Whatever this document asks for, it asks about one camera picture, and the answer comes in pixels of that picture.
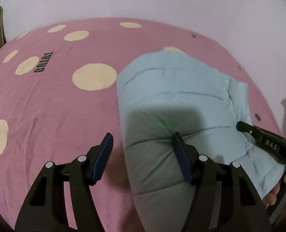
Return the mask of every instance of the light blue cloth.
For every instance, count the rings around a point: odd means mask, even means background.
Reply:
[[[117,76],[117,95],[127,171],[146,232],[180,231],[194,196],[171,146],[175,132],[215,162],[240,162],[262,198],[283,174],[283,165],[236,130],[238,121],[251,124],[247,84],[195,58],[142,55]]]

